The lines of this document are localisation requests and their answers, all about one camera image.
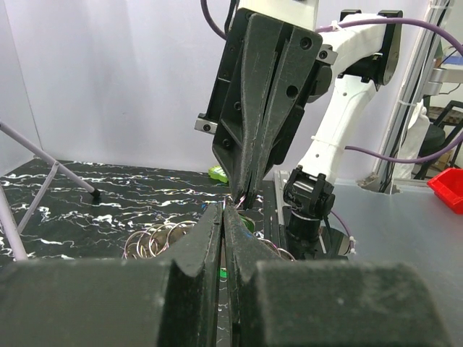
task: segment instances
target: floor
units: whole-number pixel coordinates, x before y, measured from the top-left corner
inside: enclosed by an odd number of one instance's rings
[[[119,258],[127,237],[164,220],[198,220],[212,202],[229,193],[206,173],[134,168],[95,163],[65,163],[102,192],[93,198],[64,176],[57,175],[22,233],[30,257],[75,259]],[[19,223],[49,167],[35,159],[0,179]],[[263,198],[250,211],[256,232],[263,229]],[[0,266],[13,260],[0,235]],[[229,344],[226,280],[221,279],[217,346]]]

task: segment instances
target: screw hole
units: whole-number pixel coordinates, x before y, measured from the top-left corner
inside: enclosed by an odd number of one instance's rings
[[[300,45],[301,48],[304,50],[309,49],[310,47],[312,47],[312,40],[310,40],[309,38],[303,38],[300,42]]]
[[[286,96],[290,99],[294,99],[297,97],[299,90],[296,86],[290,85],[288,89],[286,89]]]

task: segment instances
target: black rubber foot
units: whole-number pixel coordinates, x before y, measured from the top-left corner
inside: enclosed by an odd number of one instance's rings
[[[95,199],[98,199],[100,197],[100,191],[95,188],[93,192],[90,193]]]

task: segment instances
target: red plastic container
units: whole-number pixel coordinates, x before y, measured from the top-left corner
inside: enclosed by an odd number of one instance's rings
[[[463,215],[463,169],[448,168],[429,180],[428,186],[456,214]]]

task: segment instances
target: tripod leg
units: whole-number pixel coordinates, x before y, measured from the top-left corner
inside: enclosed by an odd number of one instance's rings
[[[100,196],[100,191],[97,190],[96,188],[92,187],[89,185],[87,182],[83,181],[78,175],[70,171],[67,167],[63,166],[60,162],[58,162],[55,158],[53,158],[51,155],[48,153],[44,152],[41,150],[39,147],[34,145],[31,141],[26,139],[24,136],[22,136],[19,132],[16,130],[10,128],[7,126],[5,123],[0,121],[0,130],[10,136],[13,140],[17,141],[24,147],[26,147],[28,150],[30,150],[32,153],[40,157],[42,160],[47,162],[50,165],[55,165],[55,163],[58,164],[58,171],[64,174],[66,177],[69,179],[73,180],[78,186],[82,187],[85,189],[87,192],[89,192],[93,197],[99,197]]]
[[[0,224],[3,227],[3,232],[8,239],[8,242],[13,249],[13,255],[16,260],[26,260],[27,253],[22,244],[20,235],[16,229],[12,211],[9,208],[9,203],[5,192],[0,185]]]

